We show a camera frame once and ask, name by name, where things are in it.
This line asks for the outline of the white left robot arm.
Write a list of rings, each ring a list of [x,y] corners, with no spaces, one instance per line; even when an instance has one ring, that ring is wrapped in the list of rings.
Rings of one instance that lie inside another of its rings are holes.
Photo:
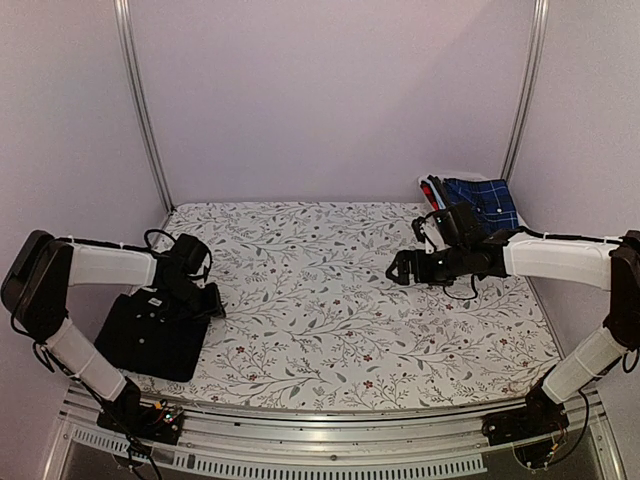
[[[128,434],[148,426],[127,373],[192,379],[209,323],[225,315],[211,252],[182,234],[158,251],[34,230],[1,286],[20,335],[101,400]]]

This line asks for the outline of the black long sleeve shirt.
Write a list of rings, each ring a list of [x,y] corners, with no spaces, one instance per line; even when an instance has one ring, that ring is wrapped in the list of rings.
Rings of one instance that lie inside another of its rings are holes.
[[[158,292],[138,290],[114,301],[94,341],[115,367],[188,382],[195,373],[210,318],[199,318]]]

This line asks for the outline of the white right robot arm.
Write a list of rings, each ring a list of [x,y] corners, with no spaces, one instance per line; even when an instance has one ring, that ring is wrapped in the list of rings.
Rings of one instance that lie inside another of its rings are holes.
[[[542,397],[518,412],[517,427],[527,436],[554,422],[554,404],[639,347],[636,230],[601,239],[503,230],[432,253],[402,250],[385,275],[403,286],[450,286],[463,276],[525,277],[539,288],[565,356],[536,387]]]

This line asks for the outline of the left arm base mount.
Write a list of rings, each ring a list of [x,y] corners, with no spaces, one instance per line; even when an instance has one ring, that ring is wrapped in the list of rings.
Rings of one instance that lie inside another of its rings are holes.
[[[166,400],[144,403],[141,391],[127,383],[114,401],[104,401],[97,426],[137,439],[177,445],[184,424],[184,410]]]

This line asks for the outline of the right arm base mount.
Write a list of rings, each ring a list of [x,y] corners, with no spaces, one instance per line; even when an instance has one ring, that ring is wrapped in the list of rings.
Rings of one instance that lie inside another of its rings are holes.
[[[490,446],[545,436],[544,441],[515,449],[516,460],[529,469],[548,467],[569,427],[563,403],[555,403],[538,382],[525,396],[522,407],[489,414],[482,419],[482,434]]]

